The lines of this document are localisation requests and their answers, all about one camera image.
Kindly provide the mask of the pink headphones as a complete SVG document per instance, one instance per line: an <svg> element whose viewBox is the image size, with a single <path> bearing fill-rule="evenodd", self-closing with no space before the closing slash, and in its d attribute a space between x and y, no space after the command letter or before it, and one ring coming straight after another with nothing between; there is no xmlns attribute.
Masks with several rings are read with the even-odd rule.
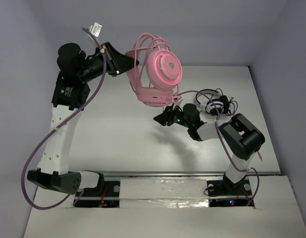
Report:
<svg viewBox="0 0 306 238"><path fill-rule="evenodd" d="M181 97L182 65L166 40L143 33L125 55L134 58L134 68L126 74L137 99L144 105L165 107Z"/></svg>

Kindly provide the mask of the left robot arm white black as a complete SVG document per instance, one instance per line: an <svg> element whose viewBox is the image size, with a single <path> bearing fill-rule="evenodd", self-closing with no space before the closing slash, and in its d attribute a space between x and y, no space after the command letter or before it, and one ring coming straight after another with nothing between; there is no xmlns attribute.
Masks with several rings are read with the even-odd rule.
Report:
<svg viewBox="0 0 306 238"><path fill-rule="evenodd" d="M110 42L96 47L86 55L76 43L67 43L58 49L59 74L52 96L51 131L37 168L29 170L27 180L38 187L75 194L81 184L79 172L69 170L69 151L77 122L89 102L88 82L106 74L115 77L138 65L138 60L117 51Z"/></svg>

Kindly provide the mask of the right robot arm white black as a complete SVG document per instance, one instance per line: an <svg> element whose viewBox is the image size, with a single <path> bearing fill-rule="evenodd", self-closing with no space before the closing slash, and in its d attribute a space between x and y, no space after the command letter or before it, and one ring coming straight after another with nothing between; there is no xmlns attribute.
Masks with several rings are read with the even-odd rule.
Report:
<svg viewBox="0 0 306 238"><path fill-rule="evenodd" d="M185 104L183 107L167 106L153 120L162 126L178 124L187 128L187 133L194 141L205 141L210 126L209 122L202 121L194 104ZM210 197L236 196L244 185L247 172L257 172L250 167L250 162L265 143L265 137L243 114L236 114L221 125L215 122L213 126L230 165L223 179L207 184L205 194Z"/></svg>

